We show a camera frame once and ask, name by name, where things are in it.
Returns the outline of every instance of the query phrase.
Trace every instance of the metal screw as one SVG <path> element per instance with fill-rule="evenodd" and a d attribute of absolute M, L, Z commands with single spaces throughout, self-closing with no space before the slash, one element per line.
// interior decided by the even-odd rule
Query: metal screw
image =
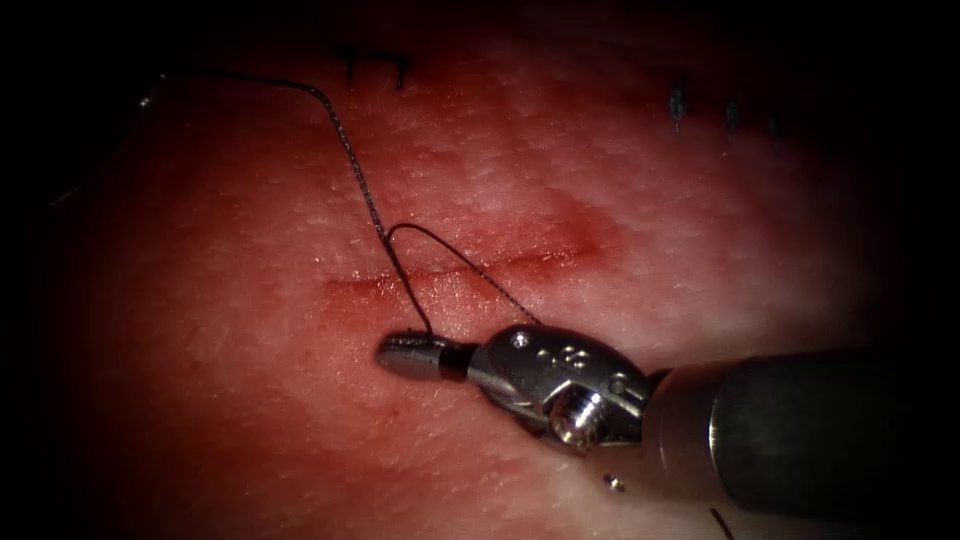
<path fill-rule="evenodd" d="M 603 475 L 603 481 L 610 486 L 611 491 L 619 491 L 620 493 L 623 493 L 627 490 L 627 486 L 623 485 L 623 482 L 610 473 Z"/>
<path fill-rule="evenodd" d="M 522 349 L 530 344 L 530 335 L 526 332 L 517 332 L 510 338 L 510 344 L 514 349 Z"/>
<path fill-rule="evenodd" d="M 584 389 L 571 389 L 557 398 L 550 410 L 550 428 L 564 444 L 590 448 L 600 439 L 603 398 Z"/>
<path fill-rule="evenodd" d="M 610 391 L 614 394 L 622 394 L 627 389 L 627 376 L 623 373 L 614 373 L 610 377 Z"/>

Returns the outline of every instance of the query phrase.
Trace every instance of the silver metal instrument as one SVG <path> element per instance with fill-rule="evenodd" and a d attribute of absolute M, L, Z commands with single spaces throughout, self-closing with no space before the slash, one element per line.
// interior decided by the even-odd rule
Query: silver metal instrument
<path fill-rule="evenodd" d="M 486 343 L 394 332 L 375 358 L 415 379 L 471 381 L 532 433 L 574 450 L 640 442 L 651 384 L 610 346 L 570 330 L 518 324 Z"/>

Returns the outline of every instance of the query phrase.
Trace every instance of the black suture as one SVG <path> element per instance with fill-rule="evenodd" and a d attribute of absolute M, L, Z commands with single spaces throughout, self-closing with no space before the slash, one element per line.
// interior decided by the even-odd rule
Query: black suture
<path fill-rule="evenodd" d="M 323 104 L 323 108 L 326 109 L 327 115 L 330 117 L 330 121 L 333 123 L 334 129 L 337 130 L 337 136 L 340 138 L 340 144 L 343 146 L 344 151 L 347 153 L 347 159 L 350 160 L 350 166 L 353 168 L 353 174 L 357 179 L 357 184 L 360 186 L 360 191 L 363 194 L 364 203 L 367 206 L 367 211 L 370 213 L 370 219 L 373 221 L 373 226 L 377 231 L 377 237 L 380 239 L 380 244 L 383 246 L 384 251 L 387 253 L 387 257 L 390 259 L 390 263 L 393 265 L 394 271 L 396 271 L 397 276 L 400 278 L 401 283 L 403 283 L 403 288 L 407 292 L 407 296 L 410 298 L 410 303 L 413 304 L 413 308 L 416 310 L 417 315 L 420 317 L 420 320 L 423 321 L 424 327 L 428 334 L 433 334 L 433 325 L 430 324 L 430 318 L 427 316 L 427 313 L 424 311 L 423 306 L 420 305 L 420 301 L 417 300 L 417 295 L 413 292 L 413 286 L 410 284 L 410 278 L 407 276 L 406 271 L 403 269 L 403 265 L 400 263 L 400 259 L 397 258 L 397 253 L 393 249 L 391 244 L 391 237 L 393 233 L 398 228 L 413 228 L 423 232 L 424 234 L 430 236 L 437 242 L 439 242 L 443 247 L 450 250 L 454 253 L 460 260 L 464 261 L 471 269 L 477 272 L 480 277 L 486 280 L 490 285 L 492 285 L 500 294 L 502 294 L 507 300 L 509 300 L 514 306 L 516 306 L 525 316 L 530 320 L 534 321 L 537 324 L 543 324 L 537 319 L 530 311 L 523 307 L 513 296 L 511 296 L 506 289 L 501 287 L 496 281 L 494 281 L 490 276 L 486 275 L 483 270 L 481 270 L 477 265 L 473 264 L 466 256 L 457 251 L 449 243 L 442 240 L 439 236 L 433 234 L 425 227 L 419 225 L 414 225 L 411 223 L 401 223 L 395 225 L 390 229 L 388 234 L 384 230 L 383 221 L 380 219 L 380 213 L 377 212 L 377 206 L 373 202 L 373 195 L 370 193 L 370 188 L 367 186 L 367 181 L 363 176 L 363 171 L 360 169 L 360 161 L 357 159 L 356 153 L 353 151 L 353 147 L 350 146 L 350 141 L 347 139 L 347 132 L 343 128 L 343 124 L 340 122 L 340 118 L 337 116 L 337 113 L 333 110 L 333 103 L 330 101 L 330 98 L 326 96 L 319 88 L 302 83 L 297 81 L 290 81 L 286 79 L 278 79 L 274 77 L 266 77 L 263 75 L 254 75 L 251 73 L 240 73 L 234 71 L 226 71 L 216 68 L 201 68 L 201 67 L 184 67 L 178 66 L 177 68 L 171 70 L 174 72 L 204 75 L 208 77 L 216 77 L 227 80 L 243 81 L 243 82 L 252 82 L 258 84 L 265 84 L 268 86 L 276 86 L 280 88 L 290 88 L 293 90 L 300 90 L 307 92 L 311 96 L 320 100 L 320 103 Z M 402 79 L 402 70 L 400 71 L 400 79 L 398 80 L 398 85 L 403 83 Z"/>
<path fill-rule="evenodd" d="M 387 231 L 387 241 L 391 241 L 393 239 L 393 234 L 397 232 L 398 229 L 413 229 L 415 231 L 419 231 L 427 235 L 428 237 L 430 237 L 433 241 L 437 242 L 441 246 L 447 248 L 447 251 L 456 255 L 458 259 L 463 261 L 464 264 L 469 266 L 470 269 L 476 272 L 478 276 L 483 278 L 483 280 L 489 283 L 491 287 L 496 289 L 497 292 L 499 292 L 504 298 L 506 298 L 511 304 L 513 304 L 514 307 L 520 310 L 520 312 L 523 313 L 524 316 L 526 316 L 528 319 L 533 321 L 535 324 L 543 324 L 543 322 L 540 319 L 538 319 L 533 313 L 531 313 L 529 309 L 524 307 L 519 300 L 511 296 L 506 289 L 504 289 L 492 277 L 487 275 L 487 273 L 484 272 L 482 268 L 474 264 L 473 261 L 471 261 L 466 255 L 464 255 L 463 253 L 460 253 L 460 251 L 457 250 L 457 248 L 453 247 L 449 242 L 447 242 L 443 238 L 440 238 L 439 236 L 434 234 L 432 231 L 430 231 L 426 227 L 421 227 L 420 225 L 417 225 L 415 223 L 397 223 L 393 227 L 390 227 L 390 230 Z"/>
<path fill-rule="evenodd" d="M 711 508 L 710 515 L 713 516 L 713 519 L 717 522 L 717 525 L 720 525 L 720 530 L 723 531 L 723 537 L 726 540 L 733 540 L 733 533 L 730 532 L 730 527 L 727 526 L 727 522 L 724 521 L 720 516 L 720 511 L 716 508 Z"/>

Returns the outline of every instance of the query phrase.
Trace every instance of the black marking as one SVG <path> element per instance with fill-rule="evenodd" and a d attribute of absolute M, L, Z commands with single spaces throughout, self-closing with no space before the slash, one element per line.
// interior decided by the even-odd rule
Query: black marking
<path fill-rule="evenodd" d="M 347 69 L 347 84 L 353 84 L 353 68 L 357 63 L 360 53 L 355 47 L 349 45 L 340 45 L 334 51 L 334 56 L 339 58 Z"/>
<path fill-rule="evenodd" d="M 390 264 L 393 265 L 394 271 L 396 271 L 397 276 L 400 278 L 401 283 L 403 283 L 403 288 L 407 293 L 407 296 L 410 298 L 410 303 L 413 304 L 413 308 L 416 310 L 417 315 L 420 317 L 420 320 L 423 321 L 424 327 L 426 327 L 427 334 L 433 334 L 433 325 L 430 324 L 430 318 L 427 317 L 426 312 L 423 310 L 423 306 L 420 305 L 420 301 L 417 300 L 417 295 L 413 292 L 413 286 L 410 284 L 410 278 L 407 276 L 406 271 L 403 268 L 403 265 L 400 263 L 400 259 L 397 258 L 397 253 L 393 249 L 391 244 L 391 237 L 393 233 L 398 228 L 413 228 L 427 234 L 434 240 L 440 242 L 441 245 L 451 250 L 457 257 L 467 263 L 471 269 L 480 274 L 483 279 L 490 283 L 497 291 L 504 295 L 511 303 L 517 306 L 520 311 L 526 315 L 530 320 L 537 324 L 543 324 L 539 319 L 533 316 L 529 310 L 523 307 L 516 299 L 514 299 L 507 291 L 496 283 L 492 278 L 487 276 L 483 270 L 481 270 L 477 265 L 473 264 L 466 256 L 461 254 L 459 251 L 453 248 L 449 243 L 443 241 L 437 235 L 433 234 L 425 227 L 419 225 L 413 225 L 410 223 L 401 223 L 395 225 L 390 229 L 388 234 L 383 226 L 383 221 L 380 219 L 380 213 L 377 211 L 377 206 L 373 202 L 373 195 L 370 192 L 370 188 L 367 186 L 367 181 L 363 176 L 363 171 L 360 169 L 360 161 L 357 159 L 356 153 L 353 151 L 353 147 L 350 145 L 350 141 L 347 139 L 347 132 L 343 127 L 343 124 L 340 122 L 340 118 L 337 116 L 336 111 L 333 109 L 333 103 L 330 101 L 330 98 L 327 97 L 319 88 L 298 82 L 290 81 L 286 79 L 278 79 L 274 77 L 265 77 L 263 75 L 255 75 L 251 73 L 240 73 L 233 71 L 226 71 L 216 68 L 200 68 L 200 67 L 179 67 L 178 69 L 173 70 L 175 72 L 184 73 L 184 74 L 193 74 L 201 75 L 207 77 L 216 77 L 220 79 L 242 81 L 256 84 L 265 84 L 267 86 L 275 86 L 279 88 L 290 88 L 292 90 L 300 90 L 306 92 L 311 96 L 317 98 L 320 103 L 323 105 L 323 108 L 327 111 L 327 116 L 330 117 L 330 122 L 333 124 L 334 129 L 337 131 L 337 136 L 340 139 L 340 145 L 343 146 L 344 152 L 347 154 L 347 159 L 350 161 L 350 165 L 353 168 L 354 177 L 357 180 L 357 185 L 360 186 L 360 192 L 363 194 L 363 201 L 367 206 L 367 211 L 370 213 L 370 220 L 373 222 L 373 227 L 377 231 L 377 237 L 380 239 L 380 244 L 383 246 L 384 251 L 387 253 L 387 257 L 390 259 Z M 398 85 L 403 83 L 402 77 L 398 80 Z"/>
<path fill-rule="evenodd" d="M 686 110 L 684 98 L 685 95 L 682 86 L 674 86 L 673 89 L 670 90 L 670 100 L 667 101 L 667 108 L 670 110 L 670 118 L 673 118 L 677 133 L 680 133 L 680 119 L 683 118 L 683 113 Z"/>
<path fill-rule="evenodd" d="M 401 56 L 396 53 L 381 51 L 381 50 L 371 50 L 370 51 L 371 60 L 380 60 L 382 62 L 388 62 L 397 67 L 397 90 L 403 88 L 403 79 L 406 75 L 408 69 L 410 69 L 410 61 L 406 57 Z"/>
<path fill-rule="evenodd" d="M 734 133 L 736 133 L 740 127 L 740 104 L 736 99 L 727 101 L 726 115 L 727 139 L 733 140 Z"/>
<path fill-rule="evenodd" d="M 772 113 L 767 118 L 767 130 L 773 137 L 774 144 L 779 146 L 783 142 L 783 118 L 777 113 Z"/>
<path fill-rule="evenodd" d="M 723 517 L 720 516 L 720 511 L 716 508 L 710 509 L 710 515 L 713 516 L 713 519 L 717 522 L 717 525 L 720 526 L 720 530 L 723 531 L 723 537 L 726 540 L 733 540 L 733 533 L 730 532 L 730 527 L 727 526 L 727 522 L 723 520 Z"/>

